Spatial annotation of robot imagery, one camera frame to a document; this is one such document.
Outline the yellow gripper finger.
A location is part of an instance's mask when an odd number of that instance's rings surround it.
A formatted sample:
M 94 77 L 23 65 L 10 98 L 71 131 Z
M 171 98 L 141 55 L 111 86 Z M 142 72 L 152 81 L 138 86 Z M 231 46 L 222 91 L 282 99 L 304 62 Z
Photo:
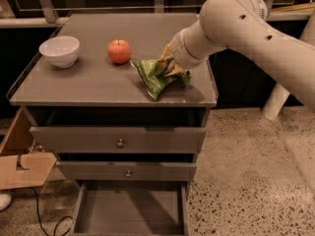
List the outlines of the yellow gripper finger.
M 166 68 L 164 75 L 170 77 L 176 74 L 186 73 L 187 69 L 180 67 L 178 64 L 171 62 Z
M 171 56 L 171 49 L 170 49 L 170 44 L 167 44 L 160 56 L 161 60 L 167 59 Z

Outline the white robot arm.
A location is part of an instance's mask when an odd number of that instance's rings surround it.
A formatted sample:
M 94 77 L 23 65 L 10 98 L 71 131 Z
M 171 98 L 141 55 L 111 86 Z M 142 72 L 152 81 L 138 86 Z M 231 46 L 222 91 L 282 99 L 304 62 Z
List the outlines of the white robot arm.
M 229 48 L 252 60 L 315 110 L 315 47 L 271 27 L 266 11 L 263 0 L 207 0 L 199 19 L 178 32 L 163 55 L 191 70 Z

